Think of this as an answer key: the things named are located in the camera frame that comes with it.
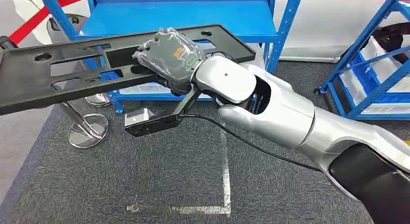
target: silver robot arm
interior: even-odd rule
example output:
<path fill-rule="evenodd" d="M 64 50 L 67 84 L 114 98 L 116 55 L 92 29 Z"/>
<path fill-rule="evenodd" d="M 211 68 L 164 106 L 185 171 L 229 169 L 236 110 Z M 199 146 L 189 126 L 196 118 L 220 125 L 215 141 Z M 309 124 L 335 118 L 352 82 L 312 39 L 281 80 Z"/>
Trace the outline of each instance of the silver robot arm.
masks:
<path fill-rule="evenodd" d="M 230 102 L 219 109 L 228 123 L 305 154 L 336 188 L 362 201 L 375 223 L 410 222 L 403 208 L 410 208 L 410 147 L 397 136 L 314 106 L 255 65 L 211 57 L 193 82 Z M 261 109 L 238 105 L 257 90 L 264 96 Z"/>

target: red stripe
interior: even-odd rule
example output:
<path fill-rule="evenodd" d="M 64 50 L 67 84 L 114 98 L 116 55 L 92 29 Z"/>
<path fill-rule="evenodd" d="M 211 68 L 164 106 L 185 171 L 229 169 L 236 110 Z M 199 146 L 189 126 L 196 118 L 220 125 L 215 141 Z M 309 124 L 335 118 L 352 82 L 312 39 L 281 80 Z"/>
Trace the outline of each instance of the red stripe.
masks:
<path fill-rule="evenodd" d="M 80 0 L 58 0 L 59 4 L 64 7 L 66 5 L 75 3 Z M 31 17 L 26 23 L 21 25 L 13 34 L 10 35 L 10 40 L 13 43 L 20 43 L 30 32 L 34 30 L 47 16 L 50 14 L 47 7 L 40 9 L 33 17 Z"/>

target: silver pole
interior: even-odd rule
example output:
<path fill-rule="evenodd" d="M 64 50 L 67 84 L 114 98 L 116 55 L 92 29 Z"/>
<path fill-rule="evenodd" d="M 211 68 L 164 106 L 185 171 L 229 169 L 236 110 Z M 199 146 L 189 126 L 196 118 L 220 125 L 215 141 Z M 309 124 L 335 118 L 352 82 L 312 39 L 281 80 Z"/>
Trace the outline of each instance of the silver pole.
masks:
<path fill-rule="evenodd" d="M 18 48 L 7 36 L 0 36 L 0 51 Z M 74 122 L 68 131 L 68 140 L 73 147 L 90 148 L 107 137 L 110 126 L 102 114 L 81 116 L 68 102 L 58 104 L 63 112 Z"/>

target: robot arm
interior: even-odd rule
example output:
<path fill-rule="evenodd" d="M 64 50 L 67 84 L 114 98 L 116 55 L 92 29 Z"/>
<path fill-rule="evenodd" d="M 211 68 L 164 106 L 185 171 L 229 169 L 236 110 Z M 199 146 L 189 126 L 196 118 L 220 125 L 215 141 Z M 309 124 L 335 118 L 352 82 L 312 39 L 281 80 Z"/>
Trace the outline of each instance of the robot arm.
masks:
<path fill-rule="evenodd" d="M 161 37 L 135 56 L 174 91 L 191 84 L 191 91 L 218 96 L 224 101 L 218 112 L 228 123 L 305 154 L 336 188 L 362 201 L 375 223 L 409 222 L 410 148 L 398 137 L 315 107 L 289 83 L 255 65 L 221 56 L 201 60 L 202 53 L 192 50 L 195 43 L 168 41 L 184 39 L 176 31 Z M 184 57 L 175 54 L 181 48 Z M 194 66 L 185 60 L 191 57 L 199 59 Z M 184 78 L 182 84 L 178 78 Z"/>
<path fill-rule="evenodd" d="M 197 81 L 205 72 L 226 71 L 225 58 L 209 58 L 198 69 Z M 225 98 L 235 94 L 253 77 L 235 66 L 236 82 L 225 84 Z M 265 97 L 259 109 L 246 110 L 236 104 L 223 105 L 219 114 L 241 129 L 255 132 L 283 147 L 305 154 L 350 198 L 360 200 L 375 223 L 408 223 L 410 214 L 410 148 L 398 137 L 374 125 L 353 121 L 315 107 L 295 93 L 290 84 L 254 65 L 242 68 L 256 78 L 247 94 Z"/>

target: round hole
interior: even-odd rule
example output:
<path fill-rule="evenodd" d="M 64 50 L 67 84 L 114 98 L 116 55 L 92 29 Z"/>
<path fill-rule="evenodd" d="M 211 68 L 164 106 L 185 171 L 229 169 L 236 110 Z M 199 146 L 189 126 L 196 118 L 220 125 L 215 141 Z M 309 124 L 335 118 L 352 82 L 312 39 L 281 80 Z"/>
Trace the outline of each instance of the round hole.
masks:
<path fill-rule="evenodd" d="M 201 34 L 205 35 L 205 36 L 211 36 L 212 35 L 212 33 L 210 31 L 205 31 L 205 30 L 201 31 Z"/>
<path fill-rule="evenodd" d="M 42 53 L 34 57 L 35 61 L 44 61 L 44 60 L 49 60 L 51 58 L 50 53 Z"/>

